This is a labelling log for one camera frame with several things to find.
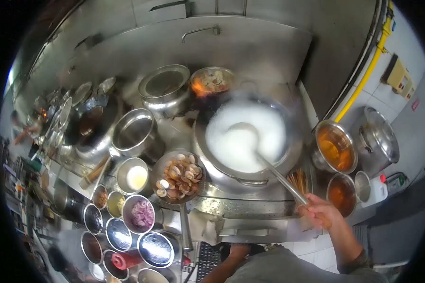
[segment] frying pan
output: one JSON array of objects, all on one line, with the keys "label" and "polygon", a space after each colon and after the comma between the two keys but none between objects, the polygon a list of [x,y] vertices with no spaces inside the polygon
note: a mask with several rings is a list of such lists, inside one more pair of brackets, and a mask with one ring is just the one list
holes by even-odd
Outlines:
[{"label": "frying pan", "polygon": [[189,151],[184,151],[184,150],[171,151],[169,153],[166,153],[156,162],[156,164],[153,167],[153,171],[151,172],[150,181],[151,181],[151,186],[153,187],[153,190],[156,193],[157,191],[156,182],[162,179],[162,174],[164,174],[165,167],[167,167],[169,161],[172,158],[176,158],[178,154],[183,154],[183,155],[186,155],[187,157],[191,154],[195,156],[195,163],[197,164],[198,167],[202,169],[202,172],[203,172],[202,180],[198,182],[198,191],[191,196],[185,196],[181,200],[172,200],[168,196],[164,196],[164,197],[159,196],[159,198],[169,204],[179,205],[179,214],[181,218],[181,233],[183,236],[183,249],[185,251],[192,251],[193,245],[192,245],[192,238],[190,235],[189,221],[187,218],[186,202],[198,196],[198,194],[202,193],[206,187],[206,169],[203,163],[201,162],[200,158],[198,158],[198,156],[196,156],[193,153],[190,153]]}]

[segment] hand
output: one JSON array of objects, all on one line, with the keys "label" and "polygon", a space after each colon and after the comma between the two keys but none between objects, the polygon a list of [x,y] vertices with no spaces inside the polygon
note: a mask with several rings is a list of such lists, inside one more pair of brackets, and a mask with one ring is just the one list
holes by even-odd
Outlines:
[{"label": "hand", "polygon": [[250,252],[250,246],[247,244],[232,244],[229,257],[244,259]]},{"label": "hand", "polygon": [[324,216],[332,222],[332,226],[336,226],[337,223],[343,222],[344,218],[334,205],[322,198],[313,195],[306,194],[306,198],[309,200],[310,206],[308,209],[302,206],[302,214],[308,217],[313,226],[317,229],[323,228],[323,221],[315,216],[315,213],[321,212]]}]

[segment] chef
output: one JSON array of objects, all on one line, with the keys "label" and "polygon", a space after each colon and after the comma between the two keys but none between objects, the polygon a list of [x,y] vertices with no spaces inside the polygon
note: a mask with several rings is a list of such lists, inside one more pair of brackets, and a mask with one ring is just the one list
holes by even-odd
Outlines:
[{"label": "chef", "polygon": [[385,283],[385,277],[370,269],[362,246],[357,242],[350,227],[340,212],[329,202],[312,194],[306,194],[311,202],[305,215],[317,228],[322,221],[315,218],[321,212],[332,222],[329,235],[337,257],[335,274],[297,258],[292,252],[276,247],[246,259],[250,252],[248,245],[233,244],[230,254],[213,269],[202,283],[289,283],[289,282],[334,282],[334,283]]}]

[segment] red cap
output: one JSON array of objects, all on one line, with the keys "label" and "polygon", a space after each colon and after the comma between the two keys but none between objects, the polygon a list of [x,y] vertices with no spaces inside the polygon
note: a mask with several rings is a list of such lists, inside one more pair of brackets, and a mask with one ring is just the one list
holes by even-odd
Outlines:
[{"label": "red cap", "polygon": [[114,253],[112,255],[111,260],[112,260],[113,265],[116,266],[116,268],[122,269],[122,270],[126,269],[126,261],[123,258],[123,256],[120,255],[119,253]]}]

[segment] pipe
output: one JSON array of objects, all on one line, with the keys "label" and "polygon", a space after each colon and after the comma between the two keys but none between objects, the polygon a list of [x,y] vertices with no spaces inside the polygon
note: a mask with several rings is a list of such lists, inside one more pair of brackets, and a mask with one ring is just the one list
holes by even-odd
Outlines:
[{"label": "pipe", "polygon": [[381,38],[380,38],[378,44],[376,45],[375,54],[373,55],[373,58],[370,62],[370,65],[368,65],[367,71],[365,71],[365,73],[362,77],[362,80],[360,80],[359,84],[357,85],[356,90],[354,91],[354,93],[351,95],[351,97],[346,102],[343,109],[340,111],[340,113],[335,118],[335,120],[334,120],[335,122],[339,122],[343,118],[345,113],[348,111],[348,109],[351,107],[351,105],[354,103],[357,96],[359,95],[359,93],[363,89],[363,86],[365,85],[365,83],[367,83],[368,78],[370,77],[371,73],[373,72],[373,69],[376,66],[376,63],[378,62],[379,56],[383,52],[384,44],[386,43],[386,39],[392,33],[392,31],[390,29],[392,19],[393,19],[393,3],[392,3],[391,0],[389,0],[389,3],[387,5],[386,21],[385,21],[384,25],[382,26],[382,34],[381,34]]}]

